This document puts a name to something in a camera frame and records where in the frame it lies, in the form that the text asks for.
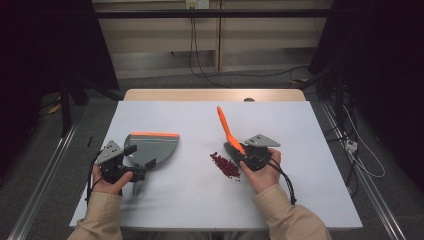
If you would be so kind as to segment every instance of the dustpan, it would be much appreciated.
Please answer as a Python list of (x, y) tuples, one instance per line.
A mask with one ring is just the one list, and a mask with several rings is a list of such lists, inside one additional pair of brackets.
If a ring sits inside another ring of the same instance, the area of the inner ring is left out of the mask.
[[(150, 171), (171, 156), (177, 147), (179, 138), (178, 133), (132, 132), (125, 139), (125, 147), (136, 145), (137, 151), (127, 158), (134, 164), (146, 167), (147, 171)], [(134, 183), (134, 196), (140, 195), (142, 184), (143, 181)]]

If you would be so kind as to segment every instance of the black cable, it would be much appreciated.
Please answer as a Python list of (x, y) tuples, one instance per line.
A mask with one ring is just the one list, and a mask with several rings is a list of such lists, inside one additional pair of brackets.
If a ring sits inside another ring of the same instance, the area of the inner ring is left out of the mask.
[(337, 124), (336, 126), (334, 126), (334, 127), (332, 127), (332, 128), (330, 128), (330, 129), (328, 129), (328, 130), (325, 130), (324, 132), (322, 132), (322, 134), (324, 135), (324, 136), (327, 136), (328, 134), (330, 134), (331, 133), (331, 131), (334, 131), (334, 130), (336, 130), (337, 128), (339, 128), (340, 127), (340, 124)]
[(352, 110), (353, 109), (353, 101), (351, 100), (351, 96), (350, 95), (349, 96), (344, 96), (344, 98), (348, 98), (348, 103), (346, 103), (346, 104), (343, 103), (343, 106), (344, 106), (344, 108), (347, 109), (347, 111), (349, 111), (349, 114), (351, 116), (353, 116), (352, 117), (353, 127), (350, 129), (349, 133), (345, 133), (343, 131), (343, 129), (346, 129), (344, 125), (345, 125), (346, 120), (348, 119), (348, 114), (344, 114), (343, 115), (343, 123), (339, 123), (337, 126), (335, 126), (332, 129), (329, 129), (329, 130), (327, 130), (327, 131), (324, 132), (324, 135), (327, 135), (331, 130), (334, 130), (334, 129), (337, 129), (338, 128), (338, 129), (340, 129), (340, 133), (342, 134), (342, 136), (341, 137), (338, 137), (338, 138), (326, 140), (327, 143), (333, 142), (333, 141), (338, 141), (338, 140), (345, 140), (347, 137), (350, 137), (352, 134), (354, 134), (354, 136), (355, 136), (355, 142), (358, 142), (357, 141), (357, 137), (356, 137), (356, 132), (355, 132), (355, 128), (356, 128), (356, 117), (355, 117), (355, 115), (353, 113), (353, 110)]
[(258, 155), (254, 155), (255, 157), (259, 158), (261, 161), (265, 161), (267, 165), (271, 166), (272, 168), (274, 168), (277, 172), (279, 172), (281, 175), (283, 175), (284, 179), (286, 180), (287, 183), (287, 187), (289, 189), (289, 193), (290, 193), (290, 203), (294, 206), (297, 202), (296, 197), (294, 196), (294, 188), (293, 188), (293, 184), (290, 181), (289, 176), (287, 176), (287, 174), (283, 171), (283, 169), (281, 168), (281, 166), (278, 164), (278, 162), (273, 159), (273, 158), (269, 158), (269, 160), (272, 160), (274, 164), (270, 163), (268, 160), (266, 160), (263, 157), (260, 157)]
[[(343, 140), (346, 137), (350, 136), (352, 134), (352, 131), (357, 128), (357, 121), (356, 121), (356, 116), (355, 116), (354, 111), (353, 111), (353, 107), (354, 107), (353, 101), (352, 101), (351, 96), (349, 95), (349, 96), (347, 96), (347, 103), (344, 103), (343, 102), (343, 108), (346, 111), (346, 114), (344, 116), (343, 124), (345, 124), (345, 121), (347, 119), (347, 116), (346, 115), (349, 114), (351, 116), (351, 118), (352, 118), (351, 119), (352, 120), (352, 122), (351, 122), (352, 128), (351, 128), (351, 132), (349, 134), (346, 134), (345, 132), (341, 132), (341, 134), (343, 136), (341, 138), (339, 138), (339, 140)], [(356, 134), (355, 131), (353, 131), (353, 139), (354, 139), (355, 142), (358, 142), (358, 136), (357, 136), (357, 134)], [(352, 176), (355, 177), (355, 189), (354, 190), (351, 189), (352, 190), (351, 198), (353, 198), (353, 197), (356, 196), (356, 194), (357, 194), (357, 192), (359, 190), (358, 176), (357, 176), (356, 171), (355, 171), (355, 164), (356, 164), (356, 162), (355, 161), (351, 162), (348, 153), (346, 151), (344, 151), (344, 152), (345, 152), (346, 158), (348, 159), (348, 161), (350, 163), (349, 174), (348, 174), (347, 179), (345, 180), (345, 186), (348, 187)], [(358, 149), (356, 149), (356, 151), (354, 152), (354, 156), (353, 157), (354, 158), (357, 158), (357, 156), (358, 156)]]
[(100, 180), (98, 180), (96, 183), (93, 184), (93, 187), (91, 187), (91, 174), (93, 173), (93, 167), (94, 167), (94, 163), (97, 160), (97, 157), (100, 155), (102, 151), (98, 151), (96, 153), (96, 156), (91, 160), (90, 162), (90, 167), (88, 168), (88, 176), (87, 176), (87, 197), (85, 199), (85, 201), (87, 201), (87, 205), (88, 205), (88, 201), (90, 201), (90, 197), (91, 197), (91, 192), (93, 191), (94, 185), (97, 184), (97, 182), (99, 182), (102, 178), (100, 178)]
[[(228, 86), (222, 85), (222, 84), (218, 84), (213, 82), (212, 80), (210, 80), (209, 78), (211, 77), (220, 77), (220, 76), (240, 76), (240, 77), (272, 77), (272, 76), (278, 76), (278, 75), (282, 75), (285, 73), (289, 73), (290, 74), (290, 80), (291, 80), (291, 72), (296, 70), (296, 69), (300, 69), (300, 68), (308, 68), (309, 66), (298, 66), (298, 67), (294, 67), (292, 69), (289, 70), (285, 70), (282, 72), (278, 72), (278, 73), (270, 73), (270, 74), (263, 74), (263, 75), (256, 75), (256, 74), (240, 74), (240, 73), (219, 73), (219, 74), (210, 74), (210, 75), (206, 75), (205, 72), (203, 71), (202, 65), (200, 64), (200, 60), (199, 60), (199, 51), (198, 51), (198, 47), (197, 47), (197, 35), (196, 35), (196, 21), (194, 18), (191, 18), (191, 44), (190, 44), (190, 55), (189, 55), (189, 67), (190, 67), (190, 71), (191, 73), (196, 76), (196, 77), (201, 77), (201, 78), (206, 78), (206, 80), (208, 80), (208, 82), (214, 84), (214, 85), (218, 85), (220, 87), (224, 87), (224, 88), (229, 88)], [(194, 46), (195, 46), (195, 53), (196, 53), (196, 58), (197, 58), (197, 63), (199, 65), (199, 69), (200, 72), (202, 73), (202, 75), (198, 75), (193, 71), (192, 65), (191, 65), (191, 54), (193, 52), (193, 42), (194, 42)]]
[[(196, 58), (197, 58), (197, 63), (199, 65), (199, 69), (200, 72), (202, 73), (202, 76), (197, 75), (196, 73), (194, 73), (193, 68), (191, 67), (191, 53), (193, 52), (193, 39), (194, 39), (194, 45), (195, 45), (195, 49), (196, 49)], [(191, 18), (191, 44), (190, 44), (190, 56), (189, 56), (189, 66), (190, 66), (190, 71), (191, 73), (196, 76), (196, 77), (203, 77), (205, 78), (208, 82), (223, 87), (223, 88), (230, 88), (228, 86), (219, 84), (219, 83), (215, 83), (212, 80), (210, 80), (206, 74), (203, 72), (202, 69), (202, 65), (200, 64), (200, 59), (199, 59), (199, 51), (197, 49), (197, 36), (196, 36), (196, 21), (194, 20), (194, 18)]]

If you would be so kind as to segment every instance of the gray floor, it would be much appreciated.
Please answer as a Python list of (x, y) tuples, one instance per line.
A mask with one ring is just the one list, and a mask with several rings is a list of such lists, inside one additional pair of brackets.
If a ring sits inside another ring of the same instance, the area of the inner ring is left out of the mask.
[[(279, 72), (282, 70), (249, 71), (243, 74), (264, 75)], [(299, 69), (291, 74), (277, 74), (269, 77), (227, 75), (211, 77), (210, 80), (231, 88), (286, 88), (290, 85), (289, 79), (309, 76), (304, 69)], [(120, 80), (120, 85), (121, 94), (129, 88), (217, 88), (204, 78), (192, 75), (127, 79)], [(26, 239), (65, 239), (72, 231), (68, 225), (80, 199), (79, 192), (85, 185), (89, 162), (101, 148), (117, 104), (96, 92), (88, 91), (88, 93), (91, 98), (87, 106), (72, 105), (71, 107), (74, 120), (76, 116), (82, 114), (81, 120), (58, 166), (57, 173), (53, 176), (53, 182), (48, 186), (47, 194), (35, 218), (31, 221)], [(322, 102), (316, 98), (314, 88), (307, 89), (305, 96), (311, 102), (322, 130), (331, 129), (332, 126), (323, 111)], [(374, 183), (388, 207), (393, 211), (407, 239), (424, 239), (422, 228), (424, 226), (424, 194), (397, 167), (390, 151), (378, 143), (372, 128), (368, 126), (359, 111), (356, 111), (356, 116), (361, 137), (386, 169), (386, 176), (373, 178)], [(16, 164), (5, 177), (4, 184), (0, 188), (0, 239), (7, 239), (11, 233), (19, 214), (28, 203), (54, 154), (60, 134), (60, 112), (40, 117), (33, 135), (17, 157)], [(328, 139), (333, 137), (335, 137), (333, 133), (327, 136)], [(329, 147), (342, 176), (347, 178), (350, 164), (343, 148), (338, 141), (330, 142)], [(362, 145), (359, 146), (359, 154), (369, 171), (378, 173), (381, 170), (373, 156)], [(351, 182), (351, 188), (355, 187), (354, 183), (355, 181)], [(331, 231), (334, 239), (391, 239), (381, 221), (381, 216), (375, 210), (360, 182), (353, 202), (364, 227), (350, 231)], [(138, 239), (143, 236), (141, 233), (130, 230), (124, 230), (123, 233), (124, 239)]]

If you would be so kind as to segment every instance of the pile of red beans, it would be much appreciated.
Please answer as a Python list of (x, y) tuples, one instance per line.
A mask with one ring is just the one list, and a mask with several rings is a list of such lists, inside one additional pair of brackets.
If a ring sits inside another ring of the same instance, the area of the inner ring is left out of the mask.
[(231, 160), (221, 157), (221, 155), (218, 155), (217, 152), (210, 154), (210, 156), (215, 162), (215, 165), (218, 166), (219, 169), (221, 169), (225, 176), (227, 176), (228, 178), (240, 177), (238, 167)]

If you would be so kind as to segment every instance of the beige sleeve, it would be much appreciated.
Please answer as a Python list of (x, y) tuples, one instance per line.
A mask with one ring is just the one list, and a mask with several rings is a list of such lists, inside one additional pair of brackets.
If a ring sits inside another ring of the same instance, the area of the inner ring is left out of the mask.
[(301, 205), (292, 206), (279, 184), (256, 195), (254, 203), (269, 225), (272, 240), (331, 239), (322, 220)]
[(68, 240), (80, 239), (122, 239), (118, 216), (122, 197), (114, 194), (92, 192), (84, 219)]

